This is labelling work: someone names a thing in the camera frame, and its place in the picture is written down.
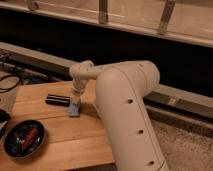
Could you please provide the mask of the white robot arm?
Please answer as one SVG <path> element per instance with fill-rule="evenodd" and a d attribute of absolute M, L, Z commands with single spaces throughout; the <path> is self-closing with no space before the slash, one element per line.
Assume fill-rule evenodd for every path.
<path fill-rule="evenodd" d="M 70 67 L 72 93 L 79 97 L 94 79 L 95 106 L 107 131 L 118 171 L 169 171 L 143 97 L 159 85 L 150 61 L 96 66 L 90 61 Z"/>

